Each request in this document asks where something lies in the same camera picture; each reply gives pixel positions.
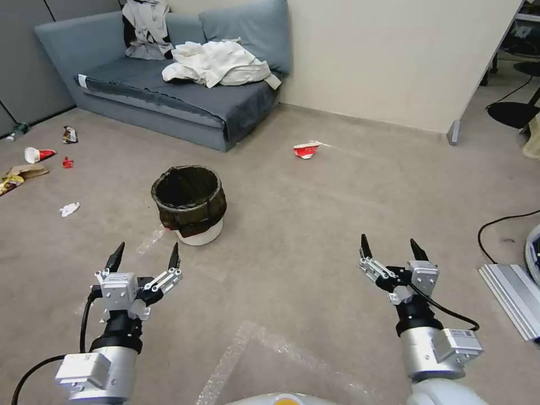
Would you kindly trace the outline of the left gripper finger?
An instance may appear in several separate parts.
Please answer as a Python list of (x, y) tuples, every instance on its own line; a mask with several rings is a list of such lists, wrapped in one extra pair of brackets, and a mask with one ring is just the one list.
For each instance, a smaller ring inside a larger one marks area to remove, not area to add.
[(118, 246), (118, 248), (109, 256), (104, 269), (95, 273), (98, 281), (104, 281), (107, 276), (118, 271), (122, 261), (124, 248), (125, 242), (122, 242)]
[(162, 293), (170, 292), (170, 290), (174, 288), (183, 278), (180, 263), (181, 260), (179, 257), (178, 243), (176, 242), (170, 255), (168, 269), (159, 274), (152, 281), (145, 284), (143, 289), (153, 293), (157, 293), (159, 291)]

